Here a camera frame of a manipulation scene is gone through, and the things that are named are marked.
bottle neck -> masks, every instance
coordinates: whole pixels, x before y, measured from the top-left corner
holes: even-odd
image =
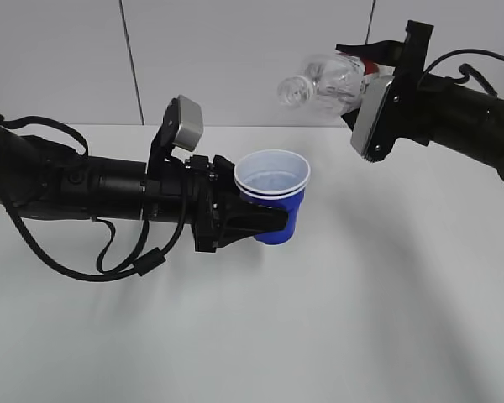
[[[315,86],[306,76],[286,78],[278,86],[278,100],[289,108],[302,107],[312,99]]]

blue plastic cup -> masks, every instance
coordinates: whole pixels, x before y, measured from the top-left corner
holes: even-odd
[[[288,212],[286,227],[281,231],[256,235],[268,245],[287,242],[297,225],[299,206],[310,180],[310,165],[299,154],[281,149],[267,149],[244,157],[234,169],[234,179],[247,202],[279,207]]]

clear plastic bottle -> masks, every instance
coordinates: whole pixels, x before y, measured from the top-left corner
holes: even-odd
[[[378,66],[349,55],[312,55],[296,76],[278,86],[278,99],[286,107],[310,107],[326,117],[338,118],[360,107],[367,84],[378,76]]]

white wall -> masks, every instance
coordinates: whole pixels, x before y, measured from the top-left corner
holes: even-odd
[[[288,112],[276,87],[302,58],[364,42],[370,1],[126,0],[147,123],[171,97],[200,102],[207,125],[295,126],[323,119]],[[339,119],[327,124],[337,125]]]
[[[337,125],[276,103],[303,56],[364,41],[371,0],[123,0],[147,123],[168,101],[200,102],[207,125]],[[371,41],[403,39],[408,19],[435,24],[428,60],[459,47],[504,54],[504,0],[378,0]],[[504,65],[458,57],[504,95]],[[139,123],[118,0],[0,0],[0,112],[68,123]]]
[[[140,123],[118,1],[0,0],[0,113]]]

white table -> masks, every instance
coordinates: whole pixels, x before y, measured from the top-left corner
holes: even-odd
[[[156,130],[80,129],[92,154],[137,160]],[[312,165],[294,239],[196,254],[187,229],[143,279],[59,276],[0,207],[0,402],[504,402],[496,173],[408,142],[372,165],[343,128],[207,128],[197,153],[267,148]],[[108,239],[89,222],[29,226],[91,272]],[[172,231],[154,225],[150,245]],[[109,264],[138,232],[118,222]]]

